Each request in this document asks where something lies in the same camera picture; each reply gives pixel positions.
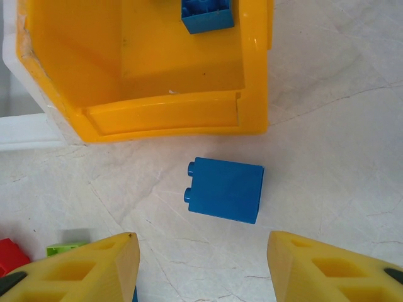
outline green lego brick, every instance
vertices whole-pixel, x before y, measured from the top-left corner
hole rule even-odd
[[[49,245],[46,248],[46,256],[49,257],[56,254],[68,252],[69,250],[72,250],[76,247],[80,247],[84,244],[87,244],[87,242],[58,243]]]

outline toy block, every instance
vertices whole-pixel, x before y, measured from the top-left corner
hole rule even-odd
[[[191,187],[184,192],[189,211],[256,223],[264,167],[197,157],[188,167]]]
[[[394,264],[287,232],[271,232],[268,263],[277,302],[403,302]]]
[[[191,34],[234,27],[231,0],[182,0],[182,21]]]
[[[0,240],[0,277],[30,262],[18,245],[9,238]]]
[[[136,234],[122,233],[18,268],[27,276],[0,300],[132,302],[139,261]]]
[[[46,256],[49,257],[63,252],[68,252],[69,250],[80,247],[84,244],[87,244],[87,242],[58,243],[49,245],[46,247]]]

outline red lego brick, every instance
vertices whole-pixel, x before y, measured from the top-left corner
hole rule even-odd
[[[30,262],[18,245],[9,238],[0,240],[0,277]]]

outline scratched surface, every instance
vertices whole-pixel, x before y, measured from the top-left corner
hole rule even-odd
[[[0,236],[135,231],[141,302],[274,301],[271,230],[403,266],[402,54],[400,0],[278,1],[267,134],[1,153]],[[266,167],[256,225],[187,211],[196,156]]]

